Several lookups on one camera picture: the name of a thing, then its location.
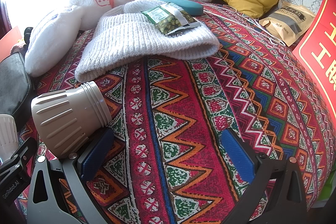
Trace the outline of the white energy saving bulb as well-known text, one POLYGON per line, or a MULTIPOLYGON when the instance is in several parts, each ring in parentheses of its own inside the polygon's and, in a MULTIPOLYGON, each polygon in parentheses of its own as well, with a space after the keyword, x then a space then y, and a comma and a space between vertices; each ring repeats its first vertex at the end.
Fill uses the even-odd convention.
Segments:
POLYGON ((19 147, 15 120, 9 114, 0 115, 0 146, 1 163, 9 160, 19 147))

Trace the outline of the beige ribbed plastic cup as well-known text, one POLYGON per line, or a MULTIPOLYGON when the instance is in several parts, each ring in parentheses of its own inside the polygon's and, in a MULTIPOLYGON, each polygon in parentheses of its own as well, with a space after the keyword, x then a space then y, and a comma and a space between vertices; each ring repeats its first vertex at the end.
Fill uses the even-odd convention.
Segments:
POLYGON ((77 151, 90 135, 112 120, 93 81, 39 95, 31 101, 31 112, 42 141, 60 159, 77 151))

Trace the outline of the black glasses case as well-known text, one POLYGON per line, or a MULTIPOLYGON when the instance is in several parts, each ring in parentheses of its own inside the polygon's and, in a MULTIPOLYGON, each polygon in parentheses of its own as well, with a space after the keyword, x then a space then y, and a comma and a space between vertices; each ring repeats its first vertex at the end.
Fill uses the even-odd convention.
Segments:
POLYGON ((25 123, 31 115, 34 95, 25 61, 19 52, 1 61, 1 114, 9 114, 15 121, 25 123))

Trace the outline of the white plush rabbit toy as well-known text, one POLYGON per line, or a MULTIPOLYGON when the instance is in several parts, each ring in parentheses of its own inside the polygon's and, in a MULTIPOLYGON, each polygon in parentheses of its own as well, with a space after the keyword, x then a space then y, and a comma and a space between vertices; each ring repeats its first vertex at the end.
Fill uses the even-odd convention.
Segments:
POLYGON ((45 74, 69 51, 79 31, 95 28, 105 12, 130 1, 70 0, 68 6, 49 12, 31 31, 25 55, 27 74, 45 74))

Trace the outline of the white knitted beanie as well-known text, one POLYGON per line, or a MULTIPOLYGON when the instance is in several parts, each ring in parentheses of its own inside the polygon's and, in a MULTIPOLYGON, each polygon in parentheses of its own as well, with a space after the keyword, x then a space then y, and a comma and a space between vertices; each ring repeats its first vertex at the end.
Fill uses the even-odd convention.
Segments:
POLYGON ((143 11, 162 3, 159 0, 135 0, 106 12, 83 51, 75 71, 77 81, 92 81, 107 71, 147 55, 193 60, 217 53, 220 43, 204 23, 184 30, 180 35, 162 34, 143 15, 143 11))

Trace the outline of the patterned ethnic tablecloth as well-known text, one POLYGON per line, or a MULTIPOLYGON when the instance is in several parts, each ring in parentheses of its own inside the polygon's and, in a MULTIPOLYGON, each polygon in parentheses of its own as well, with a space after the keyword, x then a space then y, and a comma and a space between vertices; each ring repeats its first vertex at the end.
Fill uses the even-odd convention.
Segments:
MULTIPOLYGON (((309 209, 335 161, 335 128, 310 74, 287 47, 228 6, 205 5, 213 56, 145 56, 96 78, 114 141, 86 182, 108 223, 224 223, 249 182, 221 144, 227 128, 270 159, 294 157, 309 209)), ((56 157, 38 142, 29 165, 56 157)))

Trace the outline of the red box with gold characters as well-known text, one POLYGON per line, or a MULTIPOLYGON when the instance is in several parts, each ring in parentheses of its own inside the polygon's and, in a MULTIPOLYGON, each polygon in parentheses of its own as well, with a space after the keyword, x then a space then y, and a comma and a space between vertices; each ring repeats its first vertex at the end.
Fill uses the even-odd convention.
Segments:
POLYGON ((319 11, 293 54, 309 72, 335 123, 335 0, 323 0, 319 11))

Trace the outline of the brown kraft snack bag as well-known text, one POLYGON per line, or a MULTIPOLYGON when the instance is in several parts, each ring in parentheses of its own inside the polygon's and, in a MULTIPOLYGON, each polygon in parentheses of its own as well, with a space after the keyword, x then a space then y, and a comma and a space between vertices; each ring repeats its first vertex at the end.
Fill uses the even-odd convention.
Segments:
POLYGON ((309 29, 314 19, 315 14, 305 6, 283 2, 281 8, 259 20, 259 23, 270 34, 291 46, 309 29))

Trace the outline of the teal glasses case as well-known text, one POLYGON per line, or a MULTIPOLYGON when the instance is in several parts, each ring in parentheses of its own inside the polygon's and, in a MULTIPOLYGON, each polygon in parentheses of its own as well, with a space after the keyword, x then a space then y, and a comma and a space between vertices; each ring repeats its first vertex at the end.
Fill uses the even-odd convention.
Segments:
POLYGON ((189 0, 160 0, 160 1, 174 3, 180 6, 181 8, 183 8, 191 16, 203 15, 203 6, 198 2, 189 1, 189 0))

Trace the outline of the green pea snack packet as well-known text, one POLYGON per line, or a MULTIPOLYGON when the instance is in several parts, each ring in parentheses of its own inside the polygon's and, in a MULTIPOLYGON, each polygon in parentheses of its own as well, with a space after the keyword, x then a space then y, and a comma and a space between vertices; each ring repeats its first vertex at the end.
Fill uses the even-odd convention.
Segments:
POLYGON ((165 36, 201 25, 183 8, 173 3, 164 3, 141 13, 165 36))

